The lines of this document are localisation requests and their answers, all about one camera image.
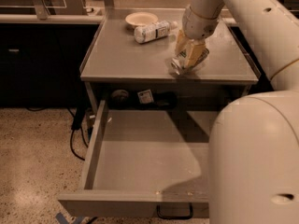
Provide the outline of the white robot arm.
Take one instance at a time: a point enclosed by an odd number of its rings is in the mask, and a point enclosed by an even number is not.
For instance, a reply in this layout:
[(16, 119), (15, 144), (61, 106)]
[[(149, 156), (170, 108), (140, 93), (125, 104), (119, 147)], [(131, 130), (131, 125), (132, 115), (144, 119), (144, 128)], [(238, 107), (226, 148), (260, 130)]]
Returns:
[(227, 7), (273, 89), (239, 98), (209, 137), (210, 224), (299, 224), (299, 23), (277, 0), (192, 0), (177, 51), (196, 43)]

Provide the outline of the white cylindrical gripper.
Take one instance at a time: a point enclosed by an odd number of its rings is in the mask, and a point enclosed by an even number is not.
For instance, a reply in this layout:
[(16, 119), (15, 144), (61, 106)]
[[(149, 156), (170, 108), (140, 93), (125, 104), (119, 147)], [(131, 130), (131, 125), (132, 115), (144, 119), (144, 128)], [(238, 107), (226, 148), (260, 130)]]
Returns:
[(182, 18), (182, 30), (178, 31), (175, 47), (176, 55), (186, 52), (185, 68), (195, 67), (207, 57), (209, 50), (203, 39), (212, 36), (217, 25), (218, 19), (204, 18), (197, 15), (191, 6), (186, 7)]

